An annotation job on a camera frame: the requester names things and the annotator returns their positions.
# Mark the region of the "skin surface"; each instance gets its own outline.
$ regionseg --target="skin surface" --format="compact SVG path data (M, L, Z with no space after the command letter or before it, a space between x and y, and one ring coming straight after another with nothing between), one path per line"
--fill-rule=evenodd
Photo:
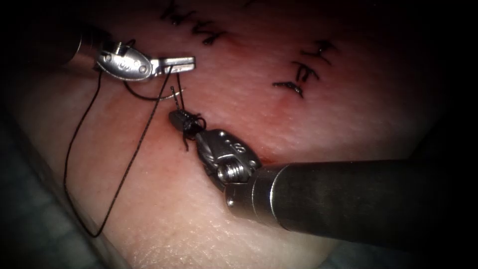
M117 40L136 38L136 48L150 55L196 56L197 69L181 75L186 109L201 113L209 129L228 130L249 143L264 164L407 157L446 109L440 70L426 42L413 27L393 20L386 7L257 1L244 9L244 2L178 1L181 14L197 11L179 26L159 20L167 1L79 13ZM206 28L228 33L204 46L208 36L191 34L198 19L213 20ZM299 54L316 51L317 39L338 48L324 53L332 66ZM302 83L304 99L271 86L294 80L297 65L291 61L321 77ZM163 80L131 86L155 96ZM174 76L166 90L170 85L176 86ZM96 86L94 72L36 69L12 77L9 88L15 91L4 93L4 103L58 182L68 143ZM152 106L104 75L68 171L70 192L97 223ZM131 266L317 267L336 242L231 216L204 174L194 143L186 152L181 134L169 124L173 109L172 100L159 104L104 230Z

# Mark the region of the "black cylindrical shaft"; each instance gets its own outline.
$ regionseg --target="black cylindrical shaft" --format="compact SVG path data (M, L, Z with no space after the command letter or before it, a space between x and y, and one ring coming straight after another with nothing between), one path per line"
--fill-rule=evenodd
M110 34L96 27L66 20L46 18L24 22L12 38L12 63L40 66L71 65L91 70L102 43Z
M448 216L446 165L405 160L264 166L225 199L242 218L290 231L415 250Z

